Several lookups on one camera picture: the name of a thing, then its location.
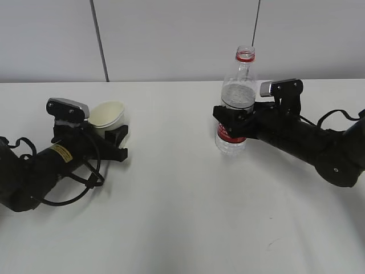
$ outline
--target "water bottle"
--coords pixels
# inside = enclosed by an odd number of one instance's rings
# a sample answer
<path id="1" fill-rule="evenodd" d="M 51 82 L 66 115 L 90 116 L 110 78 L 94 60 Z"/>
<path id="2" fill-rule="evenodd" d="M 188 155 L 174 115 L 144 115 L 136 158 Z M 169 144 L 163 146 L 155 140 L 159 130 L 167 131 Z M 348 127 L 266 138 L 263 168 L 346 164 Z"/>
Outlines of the water bottle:
<path id="1" fill-rule="evenodd" d="M 221 104 L 235 110 L 253 111 L 256 98 L 256 78 L 253 71 L 255 49 L 240 46 L 222 86 Z M 246 146 L 246 138 L 231 138 L 223 125 L 218 123 L 216 134 L 217 147 L 228 155 L 239 154 Z"/>

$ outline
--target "white table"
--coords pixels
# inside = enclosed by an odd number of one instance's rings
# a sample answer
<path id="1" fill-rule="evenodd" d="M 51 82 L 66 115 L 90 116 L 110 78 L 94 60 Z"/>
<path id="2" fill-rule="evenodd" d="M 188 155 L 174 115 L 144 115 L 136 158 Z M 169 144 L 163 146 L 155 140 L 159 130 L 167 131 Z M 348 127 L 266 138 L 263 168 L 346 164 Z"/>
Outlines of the white table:
<path id="1" fill-rule="evenodd" d="M 302 114 L 365 108 L 365 80 L 306 80 Z M 351 189 L 250 140 L 238 159 L 214 143 L 220 82 L 0 84 L 1 134 L 50 145 L 49 97 L 127 106 L 129 159 L 75 204 L 0 206 L 0 273 L 365 273 L 365 176 Z M 325 127 L 347 128 L 341 114 Z M 83 187 L 61 181 L 47 198 Z"/>

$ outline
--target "black cable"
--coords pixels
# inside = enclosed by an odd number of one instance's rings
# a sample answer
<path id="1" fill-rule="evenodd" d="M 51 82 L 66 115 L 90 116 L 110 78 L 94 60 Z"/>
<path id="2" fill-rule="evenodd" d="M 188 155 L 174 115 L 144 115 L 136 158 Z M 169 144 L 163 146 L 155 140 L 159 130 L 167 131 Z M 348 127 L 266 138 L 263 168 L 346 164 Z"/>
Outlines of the black cable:
<path id="1" fill-rule="evenodd" d="M 90 190 L 90 187 L 86 187 L 83 192 L 81 192 L 78 196 L 74 197 L 71 200 L 67 200 L 65 202 L 52 202 L 52 201 L 48 201 L 44 198 L 39 198 L 39 197 L 35 197 L 35 196 L 31 196 L 34 200 L 37 200 L 40 203 L 43 204 L 47 204 L 48 206 L 53 206 L 53 207 L 62 207 L 62 206 L 66 206 L 68 204 L 72 204 L 78 200 L 80 200 L 83 196 L 85 196 L 85 194 Z"/>
<path id="2" fill-rule="evenodd" d="M 320 118 L 320 120 L 318 120 L 317 127 L 321 128 L 323 121 L 326 120 L 330 115 L 332 115 L 335 112 L 341 112 L 350 121 L 358 121 L 361 119 L 361 118 L 353 118 L 353 117 L 349 116 L 349 114 L 345 110 L 331 110 L 330 112 L 324 114 Z"/>
<path id="3" fill-rule="evenodd" d="M 64 202 L 52 202 L 52 201 L 49 201 L 49 200 L 46 200 L 44 198 L 40 198 L 40 197 L 37 197 L 37 196 L 34 196 L 30 191 L 27 190 L 26 187 L 23 187 L 23 189 L 28 192 L 28 194 L 32 197 L 32 199 L 40 202 L 40 203 L 43 203 L 43 204 L 47 204 L 48 206 L 53 206 L 53 207 L 61 207 L 61 206 L 66 206 L 68 204 L 72 204 L 78 200 L 80 200 L 83 196 L 85 196 L 85 194 L 91 189 L 91 179 L 92 178 L 97 178 L 97 180 L 99 179 L 100 182 L 98 182 L 98 184 L 93 184 L 92 186 L 101 186 L 103 183 L 104 183 L 104 178 L 101 176 L 101 174 L 99 173 L 100 171 L 100 167 L 101 167 L 101 157 L 100 157 L 100 151 L 99 151 L 99 148 L 98 146 L 96 145 L 95 141 L 90 137 L 89 134 L 87 134 L 86 132 L 84 131 L 81 131 L 81 133 L 91 142 L 91 144 L 93 145 L 94 149 L 95 149 L 95 152 L 96 152 L 96 158 L 97 158 L 97 164 L 96 164 L 96 168 L 94 168 L 92 165 L 89 164 L 89 162 L 85 161 L 84 164 L 85 166 L 87 166 L 87 168 L 92 172 L 92 174 L 90 175 L 89 179 L 88 180 L 85 180 L 81 177 L 78 177 L 77 175 L 75 174 L 68 174 L 67 176 L 70 177 L 71 179 L 74 179 L 76 180 L 77 182 L 80 182 L 80 183 L 83 183 L 86 185 L 86 188 L 76 197 L 70 199 L 70 200 L 67 200 L 67 201 L 64 201 Z M 10 146 L 9 145 L 9 142 L 8 142 L 8 147 L 9 148 L 17 148 L 18 146 L 20 146 L 20 141 L 24 141 L 32 150 L 32 153 L 33 153 L 33 156 L 35 156 L 37 154 L 37 149 L 35 148 L 34 144 L 28 139 L 28 138 L 25 138 L 25 137 L 21 137 L 19 138 L 16 142 L 15 142 L 15 145 L 14 146 Z M 29 154 L 23 154 L 20 158 L 25 160 L 25 157 L 28 157 L 28 158 L 31 158 L 32 155 L 29 155 Z"/>
<path id="4" fill-rule="evenodd" d="M 313 122 L 309 121 L 307 118 L 303 117 L 302 115 L 299 115 L 299 117 L 300 117 L 303 121 L 307 122 L 308 124 L 310 124 L 310 125 L 312 125 L 312 126 L 316 126 L 316 125 L 315 125 L 315 123 L 313 123 Z"/>

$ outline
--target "red bottle label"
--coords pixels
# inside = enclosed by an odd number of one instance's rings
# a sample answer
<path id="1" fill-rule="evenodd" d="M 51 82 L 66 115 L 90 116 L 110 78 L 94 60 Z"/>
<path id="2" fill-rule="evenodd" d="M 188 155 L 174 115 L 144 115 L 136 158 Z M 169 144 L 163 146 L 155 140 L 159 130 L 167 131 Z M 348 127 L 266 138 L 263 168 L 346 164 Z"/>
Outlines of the red bottle label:
<path id="1" fill-rule="evenodd" d="M 224 126 L 221 123 L 218 123 L 218 136 L 228 142 L 228 143 L 232 143 L 232 144 L 239 144 L 242 143 L 244 140 L 246 140 L 246 137 L 239 137 L 239 138 L 231 138 L 228 135 L 227 130 L 224 128 Z"/>

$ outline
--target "paper cup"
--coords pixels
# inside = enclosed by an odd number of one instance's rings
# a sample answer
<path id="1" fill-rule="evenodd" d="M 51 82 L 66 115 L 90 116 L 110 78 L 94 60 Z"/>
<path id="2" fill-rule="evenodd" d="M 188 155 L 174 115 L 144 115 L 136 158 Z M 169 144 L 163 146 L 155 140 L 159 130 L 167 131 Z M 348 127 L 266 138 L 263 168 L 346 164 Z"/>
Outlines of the paper cup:
<path id="1" fill-rule="evenodd" d="M 124 104 L 118 101 L 101 103 L 91 110 L 88 121 L 95 127 L 95 131 L 105 138 L 106 131 L 124 125 Z"/>

